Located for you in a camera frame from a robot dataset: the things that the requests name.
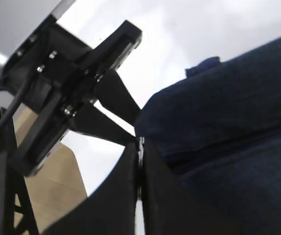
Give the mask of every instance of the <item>metal screw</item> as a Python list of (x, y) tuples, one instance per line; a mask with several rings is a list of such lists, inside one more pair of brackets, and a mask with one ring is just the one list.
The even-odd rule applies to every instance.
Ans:
[(65, 109), (64, 109), (64, 113), (65, 115), (69, 116), (69, 117), (75, 117), (77, 114), (77, 111), (73, 112), (73, 107), (72, 105), (68, 105)]
[(50, 53), (49, 58), (54, 59), (58, 53), (54, 50), (52, 53)]
[(22, 49), (19, 49), (16, 54), (17, 56), (21, 57), (23, 55), (23, 52), (24, 51)]
[(37, 39), (37, 36), (36, 36), (36, 35), (32, 35), (32, 36), (29, 37), (29, 41), (30, 41), (31, 43), (35, 42), (36, 39)]
[(103, 75), (101, 75), (98, 79), (97, 82), (100, 82), (100, 80), (102, 79)]
[(44, 70), (45, 66), (44, 65), (40, 65), (38, 68), (37, 68), (37, 72), (42, 72)]

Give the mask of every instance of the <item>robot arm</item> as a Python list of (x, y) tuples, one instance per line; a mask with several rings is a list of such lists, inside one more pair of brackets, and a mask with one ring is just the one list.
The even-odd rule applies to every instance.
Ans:
[(38, 114), (9, 158), (25, 176), (34, 175), (69, 130), (122, 145), (134, 140), (93, 104), (101, 104), (133, 124), (139, 107), (116, 70), (141, 41), (141, 31), (125, 21), (97, 48), (56, 24), (70, 0), (0, 0), (0, 85), (15, 95), (0, 127), (21, 101)]

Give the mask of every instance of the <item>navy fabric bag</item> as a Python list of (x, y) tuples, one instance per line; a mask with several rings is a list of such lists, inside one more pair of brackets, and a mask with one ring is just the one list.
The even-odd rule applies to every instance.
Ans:
[(281, 234), (281, 38), (214, 58), (151, 97), (137, 136), (244, 234)]

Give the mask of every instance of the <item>silver metal bar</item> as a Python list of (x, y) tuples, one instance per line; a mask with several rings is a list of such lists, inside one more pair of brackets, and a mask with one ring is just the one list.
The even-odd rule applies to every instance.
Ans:
[(49, 15), (61, 17), (74, 1), (0, 0), (0, 77), (10, 58), (34, 30)]

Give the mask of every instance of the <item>dark blue cloth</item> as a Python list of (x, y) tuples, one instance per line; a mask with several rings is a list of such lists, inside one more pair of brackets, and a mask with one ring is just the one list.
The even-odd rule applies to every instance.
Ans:
[(201, 62), (199, 65), (192, 67), (190, 69), (186, 69), (186, 77), (193, 77), (201, 72), (207, 71), (208, 69), (211, 69), (217, 65), (219, 65), (220, 62), (220, 57), (215, 56), (208, 58)]
[(243, 234), (281, 235), (281, 38), (193, 74), (150, 98), (137, 136)]

